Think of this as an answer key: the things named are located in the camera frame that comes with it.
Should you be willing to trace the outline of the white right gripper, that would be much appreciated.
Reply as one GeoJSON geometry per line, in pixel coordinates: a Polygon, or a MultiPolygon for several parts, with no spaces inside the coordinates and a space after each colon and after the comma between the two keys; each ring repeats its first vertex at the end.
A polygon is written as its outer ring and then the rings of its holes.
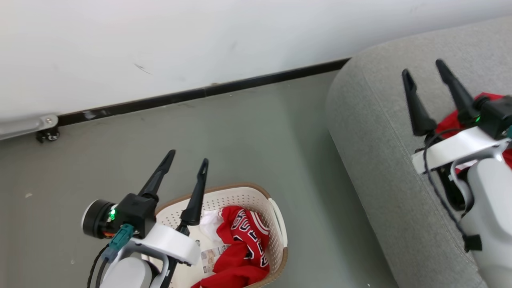
{"type": "MultiPolygon", "coordinates": [[[[442,59],[436,60],[441,80],[449,89],[458,112],[461,124],[474,124],[480,113],[473,107],[474,99],[452,73],[442,59]]],[[[437,123],[428,114],[417,93],[417,85],[408,69],[402,71],[404,93],[410,116],[412,133],[415,136],[432,134],[437,123]]],[[[506,150],[506,138],[494,139],[481,128],[475,126],[443,140],[423,151],[412,155],[412,164],[418,174],[426,172],[425,163],[430,170],[452,163],[454,166],[485,158],[503,161],[502,153],[506,150]]]]}

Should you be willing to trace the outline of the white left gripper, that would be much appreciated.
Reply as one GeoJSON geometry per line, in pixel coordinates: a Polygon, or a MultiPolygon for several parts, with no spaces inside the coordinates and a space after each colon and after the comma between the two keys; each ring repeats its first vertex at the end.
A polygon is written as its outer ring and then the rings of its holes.
{"type": "MultiPolygon", "coordinates": [[[[159,200],[158,190],[172,165],[175,154],[176,150],[170,150],[165,155],[139,192],[140,197],[159,200]]],[[[188,266],[198,264],[201,251],[196,241],[189,237],[189,227],[200,224],[209,164],[207,158],[203,159],[194,191],[186,209],[181,213],[181,222],[177,231],[163,224],[155,224],[145,238],[136,239],[136,246],[140,249],[141,254],[161,261],[171,257],[188,266]]]]}

